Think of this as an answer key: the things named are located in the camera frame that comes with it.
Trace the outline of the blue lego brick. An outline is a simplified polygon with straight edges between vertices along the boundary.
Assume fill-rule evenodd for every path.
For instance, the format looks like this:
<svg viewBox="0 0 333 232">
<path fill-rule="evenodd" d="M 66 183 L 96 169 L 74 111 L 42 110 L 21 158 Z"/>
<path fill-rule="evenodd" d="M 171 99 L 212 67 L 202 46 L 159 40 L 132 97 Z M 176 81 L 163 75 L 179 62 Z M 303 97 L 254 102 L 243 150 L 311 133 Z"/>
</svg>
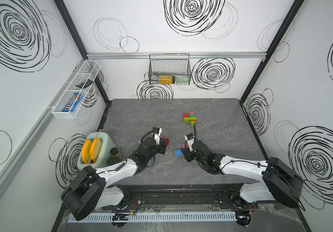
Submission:
<svg viewBox="0 0 333 232">
<path fill-rule="evenodd" d="M 178 149 L 178 150 L 175 150 L 175 155 L 178 157 L 178 156 L 182 156 L 183 155 L 183 152 L 181 149 Z"/>
</svg>

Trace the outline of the lime green long lego brick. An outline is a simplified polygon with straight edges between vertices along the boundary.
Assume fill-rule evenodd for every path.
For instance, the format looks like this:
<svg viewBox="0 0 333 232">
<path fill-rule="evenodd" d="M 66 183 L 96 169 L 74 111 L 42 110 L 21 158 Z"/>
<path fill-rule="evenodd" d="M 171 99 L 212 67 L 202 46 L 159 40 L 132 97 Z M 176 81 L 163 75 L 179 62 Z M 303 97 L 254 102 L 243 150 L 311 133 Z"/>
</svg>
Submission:
<svg viewBox="0 0 333 232">
<path fill-rule="evenodd" d="M 184 122 L 191 122 L 191 121 L 196 122 L 196 121 L 197 121 L 197 118 L 183 118 L 183 121 L 184 121 Z"/>
</svg>

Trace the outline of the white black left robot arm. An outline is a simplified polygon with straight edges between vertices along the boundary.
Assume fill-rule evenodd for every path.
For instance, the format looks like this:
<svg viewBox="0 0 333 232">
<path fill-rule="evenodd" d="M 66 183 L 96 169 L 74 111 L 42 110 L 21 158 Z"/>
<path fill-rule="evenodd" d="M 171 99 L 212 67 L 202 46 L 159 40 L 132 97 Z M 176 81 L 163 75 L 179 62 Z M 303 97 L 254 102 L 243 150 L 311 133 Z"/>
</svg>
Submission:
<svg viewBox="0 0 333 232">
<path fill-rule="evenodd" d="M 128 191 L 122 186 L 111 185 L 139 174 L 157 154 L 165 154 L 169 139 L 161 133 L 161 128 L 154 127 L 144 134 L 138 148 L 120 163 L 97 169 L 89 166 L 78 173 L 61 195 L 75 220 L 83 220 L 95 209 L 106 206 L 124 208 L 123 198 L 129 196 Z"/>
</svg>

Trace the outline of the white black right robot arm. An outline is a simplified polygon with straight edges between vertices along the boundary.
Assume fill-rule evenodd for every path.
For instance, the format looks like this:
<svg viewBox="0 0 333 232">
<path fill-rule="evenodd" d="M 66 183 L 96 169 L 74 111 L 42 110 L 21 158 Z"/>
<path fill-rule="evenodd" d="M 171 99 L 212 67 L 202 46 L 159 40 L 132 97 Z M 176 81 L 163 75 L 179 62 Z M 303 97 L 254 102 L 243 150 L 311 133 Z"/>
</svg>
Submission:
<svg viewBox="0 0 333 232">
<path fill-rule="evenodd" d="M 212 175 L 236 175 L 256 180 L 256 183 L 236 188 L 232 195 L 236 205 L 276 201 L 289 208 L 299 207 L 304 182 L 280 159 L 254 161 L 214 153 L 197 138 L 196 131 L 184 138 L 182 152 L 186 161 L 196 160 L 205 172 Z"/>
</svg>

